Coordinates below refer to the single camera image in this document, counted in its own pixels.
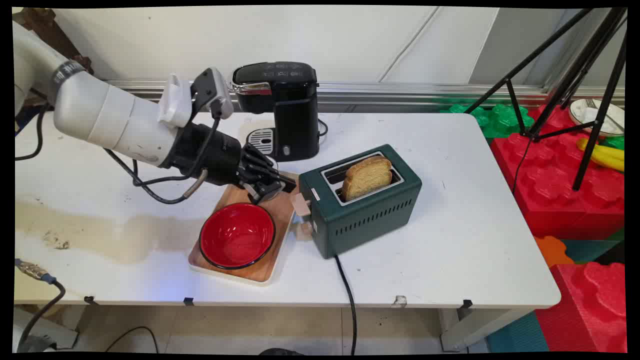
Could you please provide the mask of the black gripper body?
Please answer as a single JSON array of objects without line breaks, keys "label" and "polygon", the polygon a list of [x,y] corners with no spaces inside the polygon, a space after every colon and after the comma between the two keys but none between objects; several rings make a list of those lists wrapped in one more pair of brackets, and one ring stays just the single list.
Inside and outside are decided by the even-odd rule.
[{"label": "black gripper body", "polygon": [[206,168],[208,170],[208,176],[205,180],[207,183],[217,186],[238,185],[242,146],[235,137],[219,131],[219,124],[219,121],[215,121],[210,127],[203,123],[190,123],[179,131],[177,144],[173,150],[173,167],[186,176],[197,160],[201,146],[206,143],[211,130],[215,129],[215,133],[202,152],[199,166],[191,176],[193,178],[199,177],[201,170]]}]

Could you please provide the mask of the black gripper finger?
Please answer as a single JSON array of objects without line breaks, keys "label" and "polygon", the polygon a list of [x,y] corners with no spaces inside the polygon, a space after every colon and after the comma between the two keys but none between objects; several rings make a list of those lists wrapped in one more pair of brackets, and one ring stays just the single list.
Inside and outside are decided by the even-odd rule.
[{"label": "black gripper finger", "polygon": [[252,204],[258,205],[269,201],[283,191],[285,180],[278,172],[240,170],[238,186],[247,191],[247,197]]},{"label": "black gripper finger", "polygon": [[279,173],[275,163],[252,144],[244,144],[241,149],[241,180],[243,183],[263,186],[282,186],[282,191],[294,191],[297,182]]}]

